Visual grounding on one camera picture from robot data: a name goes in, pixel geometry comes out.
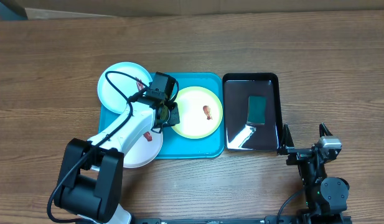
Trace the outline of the green sponge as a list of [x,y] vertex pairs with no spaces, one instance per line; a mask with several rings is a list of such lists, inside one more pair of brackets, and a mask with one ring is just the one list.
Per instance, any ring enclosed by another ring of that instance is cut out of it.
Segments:
[[258,126],[265,124],[266,98],[263,96],[248,97],[247,124]]

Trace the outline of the light blue plate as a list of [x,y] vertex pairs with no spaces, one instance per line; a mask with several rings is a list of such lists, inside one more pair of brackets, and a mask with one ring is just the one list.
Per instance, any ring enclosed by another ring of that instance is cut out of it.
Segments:
[[98,80],[97,93],[101,104],[111,112],[121,114],[127,106],[126,100],[118,93],[106,79],[119,89],[124,96],[130,97],[138,90],[136,80],[119,74],[118,72],[128,74],[134,78],[140,79],[144,84],[149,85],[152,77],[149,72],[139,64],[133,62],[120,62],[108,67]]

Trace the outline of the yellow green plate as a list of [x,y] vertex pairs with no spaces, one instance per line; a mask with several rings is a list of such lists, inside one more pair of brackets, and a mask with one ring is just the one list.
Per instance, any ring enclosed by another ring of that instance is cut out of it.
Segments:
[[[201,86],[190,86],[179,91],[175,100],[180,123],[173,130],[188,139],[202,139],[213,134],[223,118],[222,103],[212,91]],[[212,119],[208,120],[203,106],[209,106]]]

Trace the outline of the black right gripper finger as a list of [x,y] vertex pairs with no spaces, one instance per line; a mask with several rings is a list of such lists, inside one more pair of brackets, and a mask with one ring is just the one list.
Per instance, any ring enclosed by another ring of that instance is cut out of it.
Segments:
[[287,123],[283,125],[281,137],[281,149],[293,148],[294,143]]
[[321,123],[319,125],[319,136],[320,137],[332,136],[332,133],[329,131],[329,129],[327,128],[327,126],[324,123]]

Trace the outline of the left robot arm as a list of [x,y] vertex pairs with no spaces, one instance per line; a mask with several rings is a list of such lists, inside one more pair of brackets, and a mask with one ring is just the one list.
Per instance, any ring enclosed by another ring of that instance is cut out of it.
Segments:
[[75,223],[129,223],[119,204],[125,155],[146,132],[179,123],[177,95],[171,90],[144,88],[126,98],[126,109],[106,129],[84,141],[72,139],[65,148],[56,188],[47,204],[76,217]]

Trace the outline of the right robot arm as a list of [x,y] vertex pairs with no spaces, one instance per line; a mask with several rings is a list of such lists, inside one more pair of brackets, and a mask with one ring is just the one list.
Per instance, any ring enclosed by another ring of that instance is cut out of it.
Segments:
[[347,209],[349,183],[339,177],[329,177],[325,164],[336,160],[342,150],[342,143],[324,123],[319,125],[319,140],[310,148],[297,149],[287,124],[283,126],[279,155],[287,155],[286,164],[297,166],[303,189],[288,198],[279,209],[276,221],[290,200],[304,194],[306,209],[301,209],[293,218],[294,223],[348,223],[343,217]]

